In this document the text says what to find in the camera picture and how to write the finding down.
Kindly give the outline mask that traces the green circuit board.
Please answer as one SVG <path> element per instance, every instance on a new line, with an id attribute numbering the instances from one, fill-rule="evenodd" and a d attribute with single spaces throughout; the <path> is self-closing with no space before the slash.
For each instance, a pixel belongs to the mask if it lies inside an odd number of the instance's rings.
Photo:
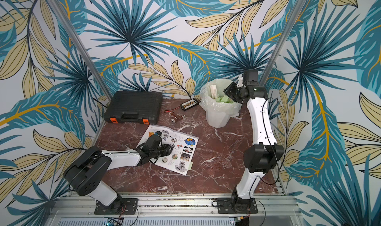
<path id="1" fill-rule="evenodd" d="M 108 218 L 106 222 L 106 226 L 122 226 L 122 225 L 123 225 L 123 219 Z"/>

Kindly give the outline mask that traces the white bin with bag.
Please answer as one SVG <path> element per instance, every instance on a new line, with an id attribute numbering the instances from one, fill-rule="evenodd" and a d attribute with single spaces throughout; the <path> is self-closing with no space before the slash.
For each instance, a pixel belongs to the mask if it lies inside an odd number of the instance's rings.
<path id="1" fill-rule="evenodd" d="M 199 93 L 200 106 L 206 112 L 208 124 L 214 128 L 226 126 L 230 118 L 239 115 L 242 105 L 237 102 L 221 103 L 223 92 L 233 81 L 227 79 L 215 79 L 205 84 Z"/>

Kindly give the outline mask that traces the yellow art textbook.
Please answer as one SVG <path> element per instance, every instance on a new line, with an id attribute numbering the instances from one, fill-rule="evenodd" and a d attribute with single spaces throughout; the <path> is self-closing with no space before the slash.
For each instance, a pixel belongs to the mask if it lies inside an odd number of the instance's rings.
<path id="1" fill-rule="evenodd" d="M 198 143 L 198 137 L 175 131 L 168 127 L 150 125 L 139 141 L 138 146 L 140 147 L 142 144 L 147 143 L 148 139 L 152 136 L 160 138 L 158 147 L 161 144 L 173 144 L 174 149 L 169 156 L 160 157 L 159 159 L 151 158 L 149 162 L 181 175 L 186 175 Z"/>

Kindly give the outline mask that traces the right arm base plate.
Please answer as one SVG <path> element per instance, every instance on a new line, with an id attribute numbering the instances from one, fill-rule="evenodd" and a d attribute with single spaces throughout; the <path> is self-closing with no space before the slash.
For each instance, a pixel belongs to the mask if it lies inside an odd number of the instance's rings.
<path id="1" fill-rule="evenodd" d="M 212 202 L 212 206 L 217 208 L 219 214 L 257 214 L 258 208 L 255 198 L 233 199 L 217 198 Z"/>

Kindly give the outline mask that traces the black box of brass parts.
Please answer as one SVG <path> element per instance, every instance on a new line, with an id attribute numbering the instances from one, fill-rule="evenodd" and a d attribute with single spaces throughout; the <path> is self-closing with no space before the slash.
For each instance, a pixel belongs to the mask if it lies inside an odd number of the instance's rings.
<path id="1" fill-rule="evenodd" d="M 196 98 L 190 99 L 187 102 L 180 104 L 182 111 L 188 111 L 189 109 L 199 105 L 199 101 Z"/>

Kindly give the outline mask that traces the right aluminium frame post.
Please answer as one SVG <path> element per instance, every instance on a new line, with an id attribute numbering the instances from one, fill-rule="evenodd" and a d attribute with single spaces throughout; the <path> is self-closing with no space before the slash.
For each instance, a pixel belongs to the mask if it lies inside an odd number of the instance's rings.
<path id="1" fill-rule="evenodd" d="M 296 0 L 296 3 L 291 10 L 290 17 L 288 18 L 288 21 L 285 22 L 285 26 L 282 30 L 282 32 L 279 35 L 279 39 L 275 45 L 275 48 L 267 62 L 267 65 L 262 73 L 259 86 L 265 87 L 267 79 L 271 73 L 271 70 L 276 62 L 276 59 L 281 51 L 282 46 L 285 44 L 294 24 L 296 23 L 299 13 L 302 11 L 303 6 L 307 0 Z"/>

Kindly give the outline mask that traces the aluminium front rail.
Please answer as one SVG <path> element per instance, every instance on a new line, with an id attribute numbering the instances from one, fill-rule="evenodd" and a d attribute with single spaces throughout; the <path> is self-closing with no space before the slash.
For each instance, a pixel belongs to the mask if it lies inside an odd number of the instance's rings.
<path id="1" fill-rule="evenodd" d="M 137 198 L 134 215 L 95 215 L 95 201 L 75 194 L 58 200 L 47 226 L 105 226 L 108 218 L 123 219 L 122 226 L 304 226 L 297 200 L 282 194 L 256 194 L 257 214 L 219 214 L 212 202 L 229 194 L 125 193 Z"/>

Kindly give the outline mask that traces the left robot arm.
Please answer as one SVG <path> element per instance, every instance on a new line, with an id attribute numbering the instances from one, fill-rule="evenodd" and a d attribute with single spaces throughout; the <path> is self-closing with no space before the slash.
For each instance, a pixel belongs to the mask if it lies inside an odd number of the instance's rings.
<path id="1" fill-rule="evenodd" d="M 155 163 L 160 157 L 169 156 L 173 149 L 174 143 L 164 143 L 159 131 L 132 150 L 106 151 L 93 146 L 75 160 L 63 176 L 79 196 L 89 196 L 105 208 L 118 209 L 122 206 L 121 196 L 103 182 L 106 172 Z"/>

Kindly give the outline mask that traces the aluminium frame post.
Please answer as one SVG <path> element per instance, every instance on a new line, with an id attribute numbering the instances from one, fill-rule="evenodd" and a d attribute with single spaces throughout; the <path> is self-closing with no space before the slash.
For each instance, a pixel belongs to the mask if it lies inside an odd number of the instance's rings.
<path id="1" fill-rule="evenodd" d="M 279 39 L 275 45 L 275 48 L 267 62 L 267 65 L 262 73 L 259 86 L 265 87 L 267 79 L 271 73 L 271 70 L 276 62 L 276 59 L 281 51 L 282 46 L 285 44 L 294 24 L 296 23 L 299 13 L 302 11 L 303 6 L 307 0 L 296 0 L 296 3 L 291 10 L 290 17 L 288 18 L 288 21 L 285 22 L 285 26 L 282 30 L 282 32 L 279 35 Z"/>
<path id="2" fill-rule="evenodd" d="M 99 72 L 97 71 L 94 62 L 92 61 L 90 55 L 88 54 L 85 46 L 81 42 L 79 35 L 77 34 L 74 26 L 72 25 L 71 21 L 68 18 L 68 14 L 65 14 L 64 8 L 59 4 L 59 0 L 47 0 L 47 3 L 52 8 L 53 12 L 56 14 L 57 19 L 62 24 L 63 28 L 65 29 L 66 33 L 68 34 L 68 37 L 71 39 L 73 45 L 76 47 L 77 52 L 81 55 L 83 61 L 89 68 L 90 72 L 92 73 L 94 79 L 98 82 L 103 94 L 106 96 L 108 101 L 112 100 L 112 95 L 110 94 L 107 86 L 105 85 L 104 81 L 102 80 Z"/>

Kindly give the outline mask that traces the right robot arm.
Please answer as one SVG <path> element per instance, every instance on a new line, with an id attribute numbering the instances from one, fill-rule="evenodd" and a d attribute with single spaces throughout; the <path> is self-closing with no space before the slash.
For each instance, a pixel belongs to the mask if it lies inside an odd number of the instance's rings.
<path id="1" fill-rule="evenodd" d="M 262 178 L 284 154 L 271 130 L 268 114 L 269 96 L 265 87 L 259 85 L 257 70 L 246 70 L 237 84 L 231 83 L 224 93 L 234 102 L 245 104 L 251 117 L 253 144 L 244 152 L 244 174 L 232 193 L 232 204 L 250 205 L 252 193 Z"/>

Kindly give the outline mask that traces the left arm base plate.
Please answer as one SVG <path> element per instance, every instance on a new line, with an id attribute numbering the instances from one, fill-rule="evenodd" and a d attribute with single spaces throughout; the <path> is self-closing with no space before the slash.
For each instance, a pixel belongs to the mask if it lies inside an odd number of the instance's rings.
<path id="1" fill-rule="evenodd" d="M 96 201 L 95 215 L 134 215 L 137 212 L 137 198 L 117 198 L 110 206 Z"/>

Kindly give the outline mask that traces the left aluminium frame post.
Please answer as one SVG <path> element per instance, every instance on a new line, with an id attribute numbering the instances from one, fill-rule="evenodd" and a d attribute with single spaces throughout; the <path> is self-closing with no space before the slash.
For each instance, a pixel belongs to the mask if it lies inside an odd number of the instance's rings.
<path id="1" fill-rule="evenodd" d="M 79 35 L 77 34 L 74 26 L 72 25 L 71 21 L 68 18 L 68 14 L 65 14 L 64 8 L 59 4 L 59 0 L 47 0 L 47 3 L 52 8 L 53 12 L 56 14 L 57 19 L 62 24 L 63 28 L 65 29 L 66 33 L 68 34 L 68 37 L 71 39 L 73 45 L 76 47 L 77 52 L 81 55 L 83 61 L 89 68 L 90 72 L 92 73 L 94 79 L 98 82 L 103 94 L 106 96 L 108 101 L 112 100 L 112 95 L 110 94 L 107 86 L 105 85 L 104 81 L 102 80 L 99 72 L 97 71 L 94 62 L 92 61 L 90 55 L 88 54 L 85 46 L 81 42 Z"/>

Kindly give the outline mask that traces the black plastic tool case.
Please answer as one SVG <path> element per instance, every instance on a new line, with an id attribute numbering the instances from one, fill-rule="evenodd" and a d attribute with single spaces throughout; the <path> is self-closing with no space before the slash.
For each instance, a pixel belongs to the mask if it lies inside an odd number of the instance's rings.
<path id="1" fill-rule="evenodd" d="M 159 92 L 117 91 L 104 113 L 104 120 L 108 123 L 156 124 L 162 100 L 163 95 Z"/>

